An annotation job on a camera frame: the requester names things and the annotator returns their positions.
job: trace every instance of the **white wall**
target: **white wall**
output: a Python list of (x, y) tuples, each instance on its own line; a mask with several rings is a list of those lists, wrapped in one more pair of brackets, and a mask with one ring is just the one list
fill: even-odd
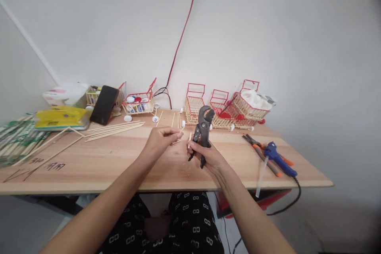
[[(63, 81), (164, 86), (190, 0), (4, 0)], [(268, 124), (336, 186), (300, 212), (327, 250), (363, 249), (380, 208), (380, 0), (195, 0), (169, 90), (279, 99)], [(166, 98), (158, 99), (166, 106)]]
[(48, 105), (42, 93), (55, 83), (12, 20), (0, 7), (0, 124)]

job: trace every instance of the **orange handle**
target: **orange handle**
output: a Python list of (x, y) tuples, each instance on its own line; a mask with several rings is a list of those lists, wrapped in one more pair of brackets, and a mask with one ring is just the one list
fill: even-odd
[(293, 165), (295, 165), (293, 162), (291, 162), (290, 160), (286, 159), (285, 157), (282, 157), (282, 156), (281, 156), (281, 158), (282, 158), (283, 161), (285, 161), (285, 163), (286, 163), (287, 165), (289, 165), (289, 166), (293, 166)]

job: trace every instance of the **smartphone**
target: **smartphone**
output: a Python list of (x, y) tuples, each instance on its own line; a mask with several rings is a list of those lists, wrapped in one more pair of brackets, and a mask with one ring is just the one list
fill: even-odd
[(92, 111), (90, 121), (107, 125), (112, 109), (119, 95), (119, 89), (104, 85)]

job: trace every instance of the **red cable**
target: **red cable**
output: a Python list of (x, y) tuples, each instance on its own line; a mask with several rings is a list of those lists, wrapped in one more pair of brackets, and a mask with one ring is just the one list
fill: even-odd
[(168, 77), (168, 81), (167, 81), (167, 87), (168, 87), (168, 84), (169, 84), (169, 79), (171, 78), (173, 65), (175, 64), (177, 51), (179, 50), (179, 46), (180, 46), (181, 40), (183, 39), (183, 35), (184, 35), (184, 31), (185, 31), (185, 27), (187, 26), (187, 23), (188, 23), (188, 20), (189, 20), (189, 16), (191, 15), (192, 6), (193, 6), (193, 1), (194, 1), (194, 0), (192, 0), (192, 2), (191, 2), (191, 4), (190, 4), (190, 9), (189, 9), (189, 13), (188, 13), (187, 21), (185, 22), (184, 29), (183, 29), (183, 32), (182, 32), (182, 34), (181, 34), (181, 38), (180, 38), (179, 44), (177, 45), (177, 49), (176, 49), (176, 52), (175, 52), (175, 58), (173, 59), (173, 63), (172, 63), (172, 67), (171, 67), (171, 71), (169, 72), (169, 77)]
[(180, 38), (180, 41), (179, 41), (179, 44), (177, 45), (177, 48), (176, 48), (176, 52), (175, 52), (175, 57), (173, 58), (173, 63), (172, 63), (172, 66), (171, 66), (171, 71), (169, 72), (169, 76), (168, 76), (168, 80), (167, 80), (167, 85), (164, 87), (164, 90), (167, 89), (167, 95), (168, 95), (168, 98), (169, 98), (169, 105), (171, 106), (171, 109), (172, 109), (172, 103), (171, 103), (171, 97), (169, 96), (169, 91), (168, 91), (168, 85), (169, 85), (169, 80), (171, 78), (171, 74), (172, 74), (172, 70), (173, 70), (173, 66), (175, 65), (175, 60), (176, 60), (176, 55), (177, 55), (177, 51), (179, 50), (179, 47), (180, 47), (180, 44), (181, 44), (181, 40), (183, 39), (183, 35), (184, 35), (184, 32), (185, 32), (185, 27), (187, 26), (187, 23), (188, 23), (188, 20), (189, 20), (189, 16), (191, 15), (191, 11), (192, 11), (192, 6), (193, 6), (193, 1), (191, 2), (190, 4), (190, 9), (189, 9), (189, 13), (188, 13), (188, 17), (187, 17), (187, 21), (185, 22), (185, 25), (184, 25), (184, 29), (183, 29), (183, 32), (181, 33), (181, 38)]

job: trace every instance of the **black shorts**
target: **black shorts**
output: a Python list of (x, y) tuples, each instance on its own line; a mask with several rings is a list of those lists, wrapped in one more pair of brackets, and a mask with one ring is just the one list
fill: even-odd
[(150, 213), (136, 194), (97, 253), (224, 253), (205, 192), (174, 192), (169, 213), (172, 214), (169, 235), (149, 241), (144, 232), (144, 219), (150, 217)]

